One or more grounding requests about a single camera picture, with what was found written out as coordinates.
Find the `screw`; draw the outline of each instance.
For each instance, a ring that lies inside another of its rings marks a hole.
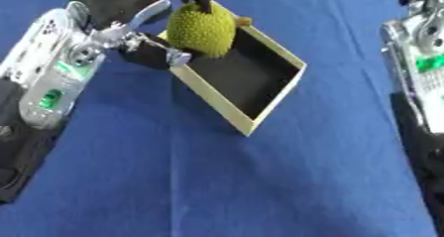
[[[9,126],[0,126],[0,139],[7,139],[12,135],[12,128]]]

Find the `cardboard box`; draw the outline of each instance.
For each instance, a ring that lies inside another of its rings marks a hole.
[[[302,60],[250,26],[238,28],[233,49],[224,58],[199,58],[170,71],[250,136],[296,87],[305,69]]]

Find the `blue fabric surface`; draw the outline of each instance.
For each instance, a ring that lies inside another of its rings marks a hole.
[[[0,0],[0,56],[64,1]],[[0,236],[435,236],[380,54],[396,0],[217,1],[309,64],[298,88],[246,139],[169,73],[111,55]]]

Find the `durian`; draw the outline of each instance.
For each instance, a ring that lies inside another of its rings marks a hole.
[[[203,13],[199,6],[188,3],[174,11],[166,26],[167,41],[180,50],[193,50],[209,58],[222,58],[231,49],[236,26],[248,26],[251,21],[237,21],[222,6],[211,1],[211,13]]]

